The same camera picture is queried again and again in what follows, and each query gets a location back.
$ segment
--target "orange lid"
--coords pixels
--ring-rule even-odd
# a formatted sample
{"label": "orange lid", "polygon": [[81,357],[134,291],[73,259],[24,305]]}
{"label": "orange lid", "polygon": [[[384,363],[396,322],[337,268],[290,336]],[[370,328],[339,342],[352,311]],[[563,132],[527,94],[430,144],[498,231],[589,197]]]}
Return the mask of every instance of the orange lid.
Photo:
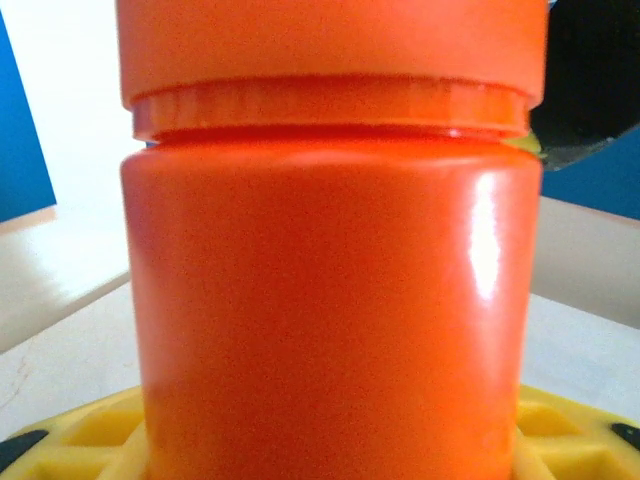
{"label": "orange lid", "polygon": [[135,114],[196,85],[244,82],[250,100],[251,80],[366,77],[494,86],[531,107],[546,19],[547,0],[118,0],[123,101]]}

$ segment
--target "orange plastic jar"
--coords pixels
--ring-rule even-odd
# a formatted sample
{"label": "orange plastic jar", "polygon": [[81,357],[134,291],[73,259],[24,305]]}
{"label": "orange plastic jar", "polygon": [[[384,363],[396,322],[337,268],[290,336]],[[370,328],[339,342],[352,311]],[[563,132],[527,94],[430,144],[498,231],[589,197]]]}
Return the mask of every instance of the orange plastic jar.
{"label": "orange plastic jar", "polygon": [[152,480],[507,480],[545,0],[119,2]]}

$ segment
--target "yellow plastic base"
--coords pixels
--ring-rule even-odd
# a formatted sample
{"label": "yellow plastic base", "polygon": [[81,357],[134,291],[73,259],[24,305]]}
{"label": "yellow plastic base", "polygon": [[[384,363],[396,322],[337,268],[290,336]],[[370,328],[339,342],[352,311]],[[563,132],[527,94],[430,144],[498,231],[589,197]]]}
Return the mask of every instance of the yellow plastic base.
{"label": "yellow plastic base", "polygon": [[[629,421],[522,387],[513,480],[640,480],[640,453],[609,425]],[[31,425],[49,431],[0,480],[142,480],[147,443],[134,388]]]}

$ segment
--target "white table surface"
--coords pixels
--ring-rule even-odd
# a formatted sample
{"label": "white table surface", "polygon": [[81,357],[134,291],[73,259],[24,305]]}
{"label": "white table surface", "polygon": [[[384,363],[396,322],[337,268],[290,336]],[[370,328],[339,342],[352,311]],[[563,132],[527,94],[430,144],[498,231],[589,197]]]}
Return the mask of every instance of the white table surface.
{"label": "white table surface", "polygon": [[[524,383],[640,421],[640,330],[532,295]],[[139,384],[126,284],[0,355],[0,439]]]}

